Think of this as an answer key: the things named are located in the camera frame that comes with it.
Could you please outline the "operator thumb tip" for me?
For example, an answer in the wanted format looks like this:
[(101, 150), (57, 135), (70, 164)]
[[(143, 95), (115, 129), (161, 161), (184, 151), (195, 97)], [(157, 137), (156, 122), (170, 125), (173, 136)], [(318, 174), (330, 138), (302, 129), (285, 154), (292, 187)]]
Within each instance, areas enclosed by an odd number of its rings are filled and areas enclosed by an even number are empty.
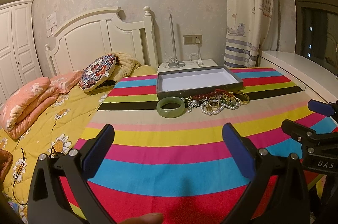
[(162, 213), (149, 213), (140, 217), (125, 219), (120, 224), (162, 224), (163, 220)]

